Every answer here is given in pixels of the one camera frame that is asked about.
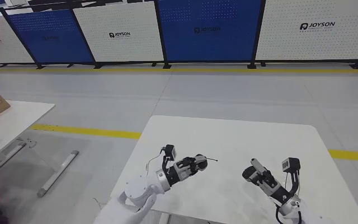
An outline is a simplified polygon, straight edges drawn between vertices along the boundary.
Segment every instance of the white table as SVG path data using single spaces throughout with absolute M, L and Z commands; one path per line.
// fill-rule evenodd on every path
M 36 146 L 36 141 L 32 139 L 22 141 L 7 155 L 4 155 L 2 151 L 12 142 L 17 140 L 24 131 L 29 129 L 35 122 L 41 119 L 55 106 L 54 104 L 45 104 L 40 102 L 22 102 L 11 100 L 8 100 L 7 102 L 11 105 L 11 107 L 0 114 L 0 167 L 24 146 L 27 146 L 32 152 L 36 153 L 36 151 L 33 150 Z M 68 156 L 67 159 L 59 165 L 50 157 L 36 153 L 36 155 L 44 160 L 55 171 L 52 177 L 37 193 L 39 197 L 43 197 L 44 194 L 46 194 L 48 189 L 53 185 L 59 175 L 65 170 L 77 154 L 78 151 L 73 151 L 70 156 Z
M 159 195 L 153 210 L 221 223 L 277 223 L 275 206 L 263 191 L 242 178 L 257 158 L 274 177 L 285 181 L 281 162 L 301 162 L 300 197 L 317 214 L 336 224 L 357 224 L 358 206 L 317 130 L 310 125 L 153 116 L 138 140 L 111 196 L 143 174 L 162 146 L 173 144 L 177 160 L 201 153 L 219 161 Z M 161 158 L 150 171 L 161 168 Z

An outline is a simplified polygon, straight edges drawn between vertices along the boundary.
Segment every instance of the blue pegboard panel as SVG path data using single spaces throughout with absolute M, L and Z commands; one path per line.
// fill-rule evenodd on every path
M 250 60 L 261 0 L 158 0 L 167 59 Z
M 9 17 L 39 63 L 93 61 L 70 10 Z

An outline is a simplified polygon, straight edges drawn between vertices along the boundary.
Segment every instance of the yellow floor line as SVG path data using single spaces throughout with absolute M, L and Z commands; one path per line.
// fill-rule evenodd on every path
M 106 136 L 115 138 L 132 138 L 139 139 L 141 133 L 139 132 L 126 132 L 123 130 L 101 130 L 94 128 L 77 128 L 77 127 L 65 127 L 58 125 L 47 124 L 34 124 L 31 127 L 32 130 L 47 130 L 50 132 L 63 132 L 70 134 L 88 134 L 92 136 Z
M 50 132 L 63 132 L 70 134 L 87 134 L 92 136 L 105 136 L 115 138 L 131 138 L 139 139 L 140 132 L 126 132 L 123 130 L 103 130 L 94 128 L 77 128 L 77 127 L 65 127 L 58 125 L 48 124 L 34 124 L 31 127 L 32 130 L 47 130 Z M 358 160 L 358 152 L 345 151 L 345 150 L 328 150 L 332 158 L 339 158 L 343 160 Z
M 358 160 L 358 152 L 345 150 L 328 150 L 332 158 L 340 158 L 342 160 Z
M 232 73 L 334 73 L 358 74 L 358 69 L 246 69 L 246 68 L 1 68 L 0 72 L 232 72 Z

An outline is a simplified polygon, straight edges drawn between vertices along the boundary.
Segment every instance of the floor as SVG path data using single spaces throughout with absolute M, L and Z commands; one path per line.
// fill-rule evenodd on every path
M 73 70 L 84 66 L 8 67 L 0 68 L 5 99 L 56 104 L 41 124 L 141 132 L 152 115 L 310 124 L 328 149 L 358 151 L 358 72 L 347 73 L 351 68 L 344 64 L 276 64 L 256 71 L 202 64 L 170 70 L 126 66 L 113 72 Z M 228 68 L 243 70 L 223 70 Z M 136 144 L 134 139 L 39 130 L 25 136 L 59 162 L 72 150 L 80 154 L 41 199 L 36 192 L 52 171 L 30 151 L 20 151 L 0 169 L 0 209 L 16 224 L 92 223 Z M 335 163 L 358 201 L 358 161 Z M 159 216 L 152 213 L 145 223 L 156 223 Z M 182 217 L 171 221 L 201 222 L 206 223 Z

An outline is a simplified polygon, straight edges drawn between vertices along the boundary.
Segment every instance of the cardboard box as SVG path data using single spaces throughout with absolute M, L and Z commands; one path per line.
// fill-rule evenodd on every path
M 10 108 L 10 104 L 0 96 L 0 113 L 4 112 L 8 108 Z

